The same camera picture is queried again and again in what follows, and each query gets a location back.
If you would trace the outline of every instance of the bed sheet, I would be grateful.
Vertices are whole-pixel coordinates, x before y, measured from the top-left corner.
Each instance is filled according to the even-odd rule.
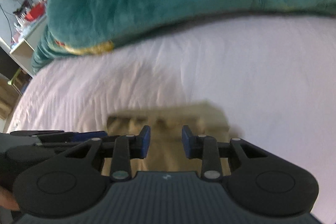
[[[312,213],[336,222],[336,20],[244,16],[198,20],[103,56],[41,70],[9,131],[103,130],[121,109],[207,100],[240,137],[317,178]]]

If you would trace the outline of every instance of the human hand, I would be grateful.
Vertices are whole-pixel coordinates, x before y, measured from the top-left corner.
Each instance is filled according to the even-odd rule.
[[[19,206],[11,192],[0,186],[0,206],[12,211],[19,211]]]

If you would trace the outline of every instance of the ribbed gray panel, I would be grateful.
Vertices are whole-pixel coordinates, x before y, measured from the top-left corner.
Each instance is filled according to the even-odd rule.
[[[93,208],[64,219],[23,216],[18,224],[318,224],[310,214],[288,219],[254,215],[237,206],[217,183],[194,172],[139,172],[116,183]]]

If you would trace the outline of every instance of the screw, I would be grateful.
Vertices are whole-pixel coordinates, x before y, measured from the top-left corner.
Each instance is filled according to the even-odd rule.
[[[221,176],[221,173],[215,170],[209,170],[209,171],[204,172],[204,176],[207,179],[218,179]]]
[[[128,177],[128,173],[123,170],[113,172],[112,177],[117,180],[122,180]]]

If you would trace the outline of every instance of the black cable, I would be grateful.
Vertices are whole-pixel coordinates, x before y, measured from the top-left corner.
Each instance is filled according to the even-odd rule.
[[[13,39],[13,32],[12,32],[12,28],[11,28],[11,23],[9,22],[9,19],[8,19],[8,17],[6,16],[6,13],[5,13],[4,9],[2,8],[1,4],[0,4],[0,8],[1,8],[1,10],[2,10],[2,12],[3,12],[3,15],[6,17],[7,22],[8,22],[8,26],[9,26],[9,30],[10,30],[10,44],[11,44],[12,39]]]

